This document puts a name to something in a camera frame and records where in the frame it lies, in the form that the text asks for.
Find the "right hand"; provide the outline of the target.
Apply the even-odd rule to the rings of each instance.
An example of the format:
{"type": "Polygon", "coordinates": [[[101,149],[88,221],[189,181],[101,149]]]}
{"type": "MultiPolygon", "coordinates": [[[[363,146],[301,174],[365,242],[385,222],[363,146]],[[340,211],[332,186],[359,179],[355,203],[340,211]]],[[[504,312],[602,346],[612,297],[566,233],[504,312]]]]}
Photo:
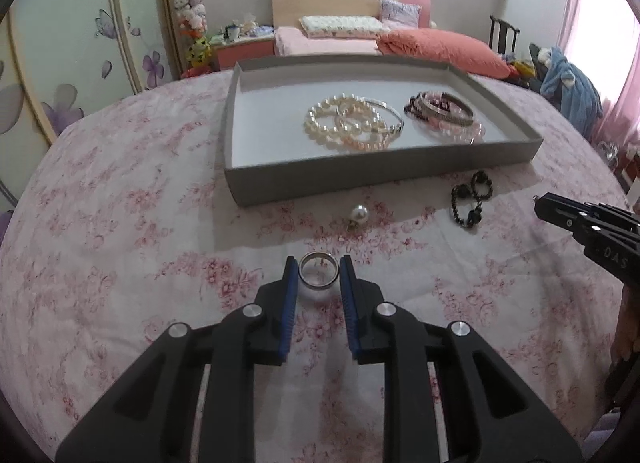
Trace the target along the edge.
{"type": "Polygon", "coordinates": [[[639,351],[640,301],[639,292],[623,287],[620,310],[618,311],[614,341],[611,347],[612,364],[628,361],[639,351]]]}

